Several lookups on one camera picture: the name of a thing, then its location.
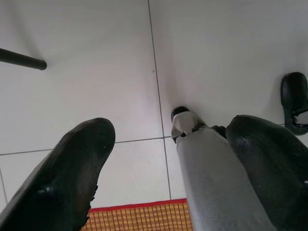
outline black metal rod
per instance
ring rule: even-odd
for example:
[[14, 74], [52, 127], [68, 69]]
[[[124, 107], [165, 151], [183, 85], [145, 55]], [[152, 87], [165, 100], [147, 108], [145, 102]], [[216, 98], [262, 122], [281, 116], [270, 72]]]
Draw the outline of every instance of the black metal rod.
[[12, 51], [7, 51], [1, 48], [0, 48], [0, 61], [9, 64], [31, 67], [38, 70], [45, 70], [47, 67], [47, 64], [44, 60], [35, 59], [29, 56], [18, 54]]

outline checkered mat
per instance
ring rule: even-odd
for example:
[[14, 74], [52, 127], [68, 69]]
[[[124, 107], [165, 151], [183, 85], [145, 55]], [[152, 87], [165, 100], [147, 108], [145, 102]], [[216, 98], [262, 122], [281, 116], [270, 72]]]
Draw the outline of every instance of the checkered mat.
[[186, 199], [94, 208], [82, 231], [192, 231]]

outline grout line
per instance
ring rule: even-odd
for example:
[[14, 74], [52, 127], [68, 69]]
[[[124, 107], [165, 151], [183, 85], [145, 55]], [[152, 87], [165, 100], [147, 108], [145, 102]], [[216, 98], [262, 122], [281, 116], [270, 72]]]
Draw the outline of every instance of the grout line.
[[[171, 138], [171, 136], [164, 136], [164, 137], [157, 137], [157, 138], [147, 138], [147, 139], [140, 139], [140, 140], [131, 140], [131, 141], [119, 141], [115, 143], [128, 143], [128, 142], [135, 142], [135, 141], [150, 141], [150, 140], [157, 140], [163, 138]], [[35, 153], [35, 152], [43, 152], [43, 151], [51, 151], [52, 149], [40, 149], [40, 150], [33, 150], [33, 151], [24, 151], [24, 152], [15, 152], [15, 153], [4, 153], [2, 155], [12, 155], [12, 154], [22, 154], [22, 153]]]
[[[149, 19], [150, 19], [150, 28], [151, 28], [152, 49], [153, 49], [153, 55], [154, 55], [154, 65], [155, 65], [155, 74], [156, 74], [156, 83], [157, 83], [157, 93], [158, 93], [158, 101], [159, 101], [160, 120], [161, 120], [161, 123], [162, 123], [162, 132], [163, 132], [163, 136], [164, 136], [165, 132], [164, 132], [163, 115], [162, 115], [162, 104], [161, 104], [161, 100], [160, 100], [160, 91], [159, 91], [159, 84], [158, 84], [157, 63], [156, 63], [156, 54], [155, 54], [155, 46], [154, 46], [153, 25], [152, 25], [152, 16], [151, 16], [151, 9], [150, 9], [150, 0], [148, 0], [148, 9], [149, 9]], [[167, 163], [166, 142], [165, 142], [165, 139], [163, 139], [163, 141], [164, 141], [164, 150], [165, 150], [165, 161], [166, 161], [166, 169], [167, 169], [169, 197], [171, 199], [171, 189], [170, 189], [169, 170], [168, 170], [168, 163]]]
[[41, 149], [41, 150], [33, 150], [33, 151], [24, 151], [24, 152], [15, 152], [15, 153], [4, 153], [2, 155], [12, 155], [12, 154], [21, 154], [21, 153], [35, 153], [35, 152], [43, 152], [43, 151], [51, 151], [52, 149]]
[[148, 138], [148, 139], [140, 139], [140, 140], [132, 140], [132, 141], [119, 141], [115, 143], [129, 143], [129, 142], [135, 142], [135, 141], [150, 141], [150, 140], [158, 140], [163, 139], [164, 137], [157, 137], [157, 138]]
[[0, 178], [1, 178], [1, 184], [2, 184], [2, 187], [3, 187], [4, 199], [5, 199], [5, 202], [7, 204], [8, 203], [8, 197], [6, 196], [6, 191], [5, 191], [5, 188], [4, 188], [4, 181], [3, 181], [1, 168], [0, 168]]

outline tile floor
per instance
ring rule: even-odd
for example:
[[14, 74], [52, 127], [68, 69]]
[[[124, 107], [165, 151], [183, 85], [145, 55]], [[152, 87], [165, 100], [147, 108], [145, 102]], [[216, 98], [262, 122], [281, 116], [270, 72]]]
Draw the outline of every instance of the tile floor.
[[93, 207], [185, 197], [172, 108], [209, 125], [282, 124], [281, 78], [308, 73], [307, 11], [306, 0], [0, 0], [0, 47], [48, 64], [0, 63], [0, 210], [68, 130], [100, 116], [117, 144]]

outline red mat border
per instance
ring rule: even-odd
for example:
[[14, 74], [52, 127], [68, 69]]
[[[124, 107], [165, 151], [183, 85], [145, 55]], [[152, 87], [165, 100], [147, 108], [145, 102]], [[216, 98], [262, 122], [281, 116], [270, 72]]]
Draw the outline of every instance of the red mat border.
[[142, 203], [142, 204], [134, 204], [134, 205], [120, 205], [120, 206], [112, 206], [112, 207], [104, 207], [104, 208], [92, 208], [90, 212], [100, 212], [100, 211], [113, 211], [118, 209], [127, 209], [127, 208], [140, 208], [140, 207], [151, 207], [155, 205], [169, 205], [169, 204], [184, 204], [187, 203], [187, 199], [177, 199], [177, 200], [168, 200], [168, 201], [156, 201], [151, 203]]

